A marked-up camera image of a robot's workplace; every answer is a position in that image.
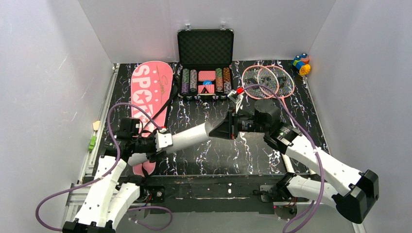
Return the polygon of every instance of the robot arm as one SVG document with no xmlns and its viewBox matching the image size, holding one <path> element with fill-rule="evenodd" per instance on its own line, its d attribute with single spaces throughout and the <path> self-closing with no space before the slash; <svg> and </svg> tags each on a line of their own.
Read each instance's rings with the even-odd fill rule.
<svg viewBox="0 0 412 233">
<path fill-rule="evenodd" d="M 242 113 L 241 97 L 236 91 L 228 95 L 236 103 L 236 112 L 228 112 L 226 119 L 210 133 L 211 137 L 235 139 L 239 132 L 265 133 L 264 141 L 273 149 L 294 158 L 319 173 L 314 150 L 299 130 L 280 120 L 280 109 L 272 100 L 258 100 L 254 114 Z M 325 180 L 322 202 L 335 207 L 346 219 L 362 223 L 379 198 L 378 176 L 371 170 L 365 173 L 347 166 L 317 148 Z M 287 173 L 272 189 L 283 198 L 304 197 L 316 200 L 320 182 Z"/>
<path fill-rule="evenodd" d="M 111 173 L 90 187 L 75 220 L 64 224 L 63 233 L 115 233 L 121 218 L 140 196 L 138 184 L 123 183 L 118 194 L 112 198 L 127 162 L 132 163 L 133 166 L 145 161 L 158 161 L 167 153 L 207 141 L 212 127 L 206 122 L 175 135 L 163 129 L 155 130 L 148 137 L 137 137 L 139 129 L 140 120 L 137 118 L 126 117 L 120 121 L 120 127 L 116 133 L 116 140 L 120 147 L 118 164 Z M 117 150 L 114 143 L 108 139 L 104 143 L 103 156 L 99 158 L 94 179 L 99 179 L 113 166 L 116 156 Z"/>
</svg>

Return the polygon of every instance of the green clip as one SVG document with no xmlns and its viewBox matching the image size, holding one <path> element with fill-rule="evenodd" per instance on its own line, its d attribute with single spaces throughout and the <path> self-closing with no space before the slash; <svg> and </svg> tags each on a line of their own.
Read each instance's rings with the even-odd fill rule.
<svg viewBox="0 0 412 233">
<path fill-rule="evenodd" d="M 89 144 L 89 152 L 91 152 L 96 144 L 96 136 L 92 136 Z"/>
</svg>

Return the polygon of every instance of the open aluminum case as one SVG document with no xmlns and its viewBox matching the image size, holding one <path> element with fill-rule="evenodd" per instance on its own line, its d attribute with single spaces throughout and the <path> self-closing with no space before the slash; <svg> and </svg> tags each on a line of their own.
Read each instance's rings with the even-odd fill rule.
<svg viewBox="0 0 412 233">
<path fill-rule="evenodd" d="M 202 70 L 213 70 L 217 68 L 230 68 L 232 64 L 234 31 L 225 29 L 191 30 L 190 25 L 185 30 L 177 32 L 177 43 L 179 46 L 179 60 L 183 69 L 193 70 L 197 73 Z M 180 72 L 180 80 L 183 80 L 183 72 Z M 214 93 L 200 93 L 197 81 L 196 91 L 182 94 L 182 83 L 179 83 L 179 97 L 187 100 L 226 99 L 224 92 L 216 91 L 216 80 L 211 81 L 214 85 Z M 233 87 L 233 75 L 230 70 L 230 82 Z"/>
</svg>

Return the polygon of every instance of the poker chip case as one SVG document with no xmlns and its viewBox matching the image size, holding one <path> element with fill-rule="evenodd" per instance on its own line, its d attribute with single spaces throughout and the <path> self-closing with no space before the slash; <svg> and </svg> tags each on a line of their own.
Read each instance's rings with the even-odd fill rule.
<svg viewBox="0 0 412 233">
<path fill-rule="evenodd" d="M 226 99 L 229 89 L 233 87 L 230 67 L 233 39 L 232 29 L 186 28 L 177 32 L 182 66 L 179 78 L 180 98 Z"/>
</svg>

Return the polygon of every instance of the stack of poker chips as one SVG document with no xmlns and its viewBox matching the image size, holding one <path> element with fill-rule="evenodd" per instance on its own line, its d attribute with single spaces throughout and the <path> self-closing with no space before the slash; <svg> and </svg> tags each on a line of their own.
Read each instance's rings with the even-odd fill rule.
<svg viewBox="0 0 412 233">
<path fill-rule="evenodd" d="M 189 93 L 189 70 L 183 69 L 182 94 Z"/>
<path fill-rule="evenodd" d="M 216 92 L 223 92 L 223 75 L 222 69 L 216 69 Z"/>
<path fill-rule="evenodd" d="M 197 85 L 197 71 L 195 69 L 190 71 L 190 91 L 196 92 Z"/>
<path fill-rule="evenodd" d="M 223 87 L 225 94 L 229 94 L 232 90 L 232 84 L 230 84 L 230 70 L 227 67 L 223 68 Z"/>
</svg>

